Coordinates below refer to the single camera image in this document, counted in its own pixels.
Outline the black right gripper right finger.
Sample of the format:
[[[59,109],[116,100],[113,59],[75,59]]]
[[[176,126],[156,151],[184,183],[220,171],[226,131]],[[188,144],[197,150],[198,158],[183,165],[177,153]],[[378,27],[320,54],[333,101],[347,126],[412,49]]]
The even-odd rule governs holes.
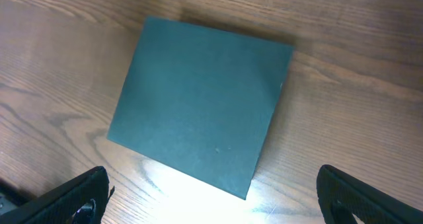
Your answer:
[[[422,211],[331,165],[319,169],[317,195],[326,223],[422,224]]]

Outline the dark green gift box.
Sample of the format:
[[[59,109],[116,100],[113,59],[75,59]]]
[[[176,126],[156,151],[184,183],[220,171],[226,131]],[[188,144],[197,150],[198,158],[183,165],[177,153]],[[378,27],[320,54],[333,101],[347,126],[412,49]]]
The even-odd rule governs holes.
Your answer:
[[[148,17],[107,138],[246,198],[293,51]]]

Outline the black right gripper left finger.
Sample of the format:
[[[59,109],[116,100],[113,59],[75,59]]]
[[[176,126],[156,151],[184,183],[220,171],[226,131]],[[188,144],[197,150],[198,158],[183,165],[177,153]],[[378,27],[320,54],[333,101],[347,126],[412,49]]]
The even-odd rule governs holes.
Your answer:
[[[98,166],[1,215],[2,223],[90,223],[102,221],[114,189]]]

